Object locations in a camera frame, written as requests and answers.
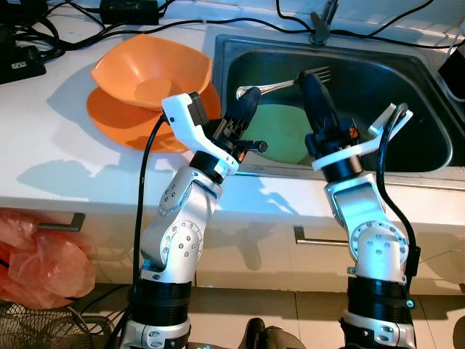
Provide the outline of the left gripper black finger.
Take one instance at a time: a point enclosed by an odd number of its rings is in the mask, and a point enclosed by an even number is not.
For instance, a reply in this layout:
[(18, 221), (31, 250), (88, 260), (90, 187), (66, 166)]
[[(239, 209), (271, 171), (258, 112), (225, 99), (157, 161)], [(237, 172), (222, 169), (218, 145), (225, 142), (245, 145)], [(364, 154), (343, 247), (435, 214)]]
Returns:
[(223, 116), (222, 135), (243, 135), (258, 110), (262, 96), (258, 87), (249, 87), (241, 97), (230, 103)]

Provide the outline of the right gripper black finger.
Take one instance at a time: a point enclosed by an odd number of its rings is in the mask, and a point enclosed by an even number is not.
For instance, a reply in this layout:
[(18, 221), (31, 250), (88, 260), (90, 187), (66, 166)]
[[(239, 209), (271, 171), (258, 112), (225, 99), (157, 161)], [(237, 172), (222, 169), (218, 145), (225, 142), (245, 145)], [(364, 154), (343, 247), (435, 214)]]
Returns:
[(328, 87), (319, 74), (300, 73), (303, 110), (315, 135), (334, 135), (339, 131), (339, 117)]

